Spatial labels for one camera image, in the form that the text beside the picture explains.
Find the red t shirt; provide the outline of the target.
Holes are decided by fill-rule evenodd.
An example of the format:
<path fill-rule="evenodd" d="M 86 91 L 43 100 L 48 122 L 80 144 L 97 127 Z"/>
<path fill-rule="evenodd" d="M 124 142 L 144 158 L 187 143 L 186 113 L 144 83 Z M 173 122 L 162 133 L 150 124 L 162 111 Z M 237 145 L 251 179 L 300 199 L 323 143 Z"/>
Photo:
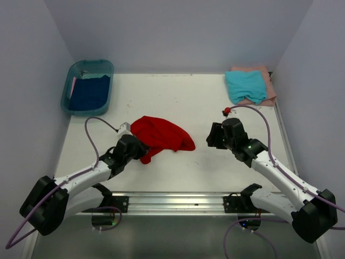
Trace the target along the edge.
<path fill-rule="evenodd" d="M 144 165 L 165 149 L 177 152 L 194 151 L 196 148 L 188 132 L 162 118 L 143 116 L 131 124 L 130 130 L 149 147 L 148 153 L 140 159 Z"/>

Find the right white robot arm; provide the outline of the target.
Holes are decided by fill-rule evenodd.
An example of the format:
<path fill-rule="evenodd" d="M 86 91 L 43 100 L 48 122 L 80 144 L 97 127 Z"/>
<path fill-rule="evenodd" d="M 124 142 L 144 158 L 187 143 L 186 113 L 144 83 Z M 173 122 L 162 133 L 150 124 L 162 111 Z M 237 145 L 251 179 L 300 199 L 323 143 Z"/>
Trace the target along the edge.
<path fill-rule="evenodd" d="M 280 217 L 308 243 L 315 242 L 337 223 L 334 194 L 327 189 L 319 191 L 281 165 L 260 140 L 248 137 L 238 118 L 214 122 L 206 142 L 209 147 L 230 150 L 237 160 L 260 173 L 283 194 L 252 184 L 241 192 L 243 210 L 260 208 Z"/>

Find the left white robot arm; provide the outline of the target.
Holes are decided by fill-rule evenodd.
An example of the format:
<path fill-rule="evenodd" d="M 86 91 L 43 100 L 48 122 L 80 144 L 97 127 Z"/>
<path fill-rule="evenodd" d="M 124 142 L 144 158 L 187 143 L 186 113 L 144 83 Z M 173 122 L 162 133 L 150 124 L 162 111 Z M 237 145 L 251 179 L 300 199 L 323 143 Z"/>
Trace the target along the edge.
<path fill-rule="evenodd" d="M 129 162 L 144 157 L 148 151 L 149 147 L 137 137 L 125 134 L 89 167 L 65 177 L 41 177 L 19 213 L 45 236 L 79 212 L 114 212 L 116 201 L 102 183 L 120 174 Z"/>

